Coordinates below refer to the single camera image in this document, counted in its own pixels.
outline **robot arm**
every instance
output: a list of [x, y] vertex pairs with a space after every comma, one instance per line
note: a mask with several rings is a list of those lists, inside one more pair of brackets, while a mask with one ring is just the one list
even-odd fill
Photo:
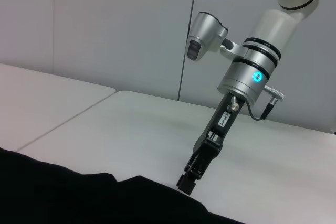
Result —
[[[309, 16], [318, 6], [318, 0], [278, 0], [282, 10], [267, 10], [245, 39], [242, 46], [226, 39], [228, 29], [213, 15], [198, 13], [190, 29], [185, 56], [199, 61], [207, 51], [220, 51], [231, 65], [218, 90], [224, 95], [206, 129], [194, 145], [193, 154], [185, 166], [185, 174], [177, 182], [178, 188], [189, 194], [195, 181], [201, 179], [223, 147], [224, 138], [240, 112], [247, 104], [254, 120], [267, 117], [284, 95], [266, 86], [277, 67], [281, 52], [290, 40], [298, 22]], [[272, 98], [260, 118], [251, 111], [262, 91]]]

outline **glowing blue light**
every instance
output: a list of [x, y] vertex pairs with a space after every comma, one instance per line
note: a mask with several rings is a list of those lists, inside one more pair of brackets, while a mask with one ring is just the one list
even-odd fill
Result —
[[262, 80], [262, 73], [260, 73], [260, 72], [255, 72], [254, 74], [253, 74], [253, 80], [255, 81], [255, 82], [259, 82], [259, 81], [261, 81]]

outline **black fabric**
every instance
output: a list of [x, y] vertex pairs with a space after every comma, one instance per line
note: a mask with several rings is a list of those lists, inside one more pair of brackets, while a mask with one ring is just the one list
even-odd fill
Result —
[[137, 176], [82, 175], [0, 148], [2, 223], [239, 223]]

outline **black cable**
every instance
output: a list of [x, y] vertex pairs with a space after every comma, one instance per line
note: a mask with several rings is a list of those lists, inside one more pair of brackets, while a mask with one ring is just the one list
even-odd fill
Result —
[[248, 112], [250, 113], [250, 116], [252, 117], [253, 120], [256, 120], [256, 121], [261, 121], [262, 119], [261, 118], [255, 118], [252, 114], [252, 110], [251, 110], [251, 107], [250, 107], [250, 104], [248, 101], [246, 101], [246, 104], [247, 104], [247, 108], [248, 108]]

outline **white table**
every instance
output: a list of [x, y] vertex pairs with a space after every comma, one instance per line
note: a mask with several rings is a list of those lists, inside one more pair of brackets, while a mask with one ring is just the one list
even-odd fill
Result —
[[0, 64], [0, 147], [17, 151], [115, 89]]
[[[176, 188], [214, 109], [118, 92], [21, 153]], [[245, 223], [335, 223], [336, 136], [239, 115], [192, 197]]]

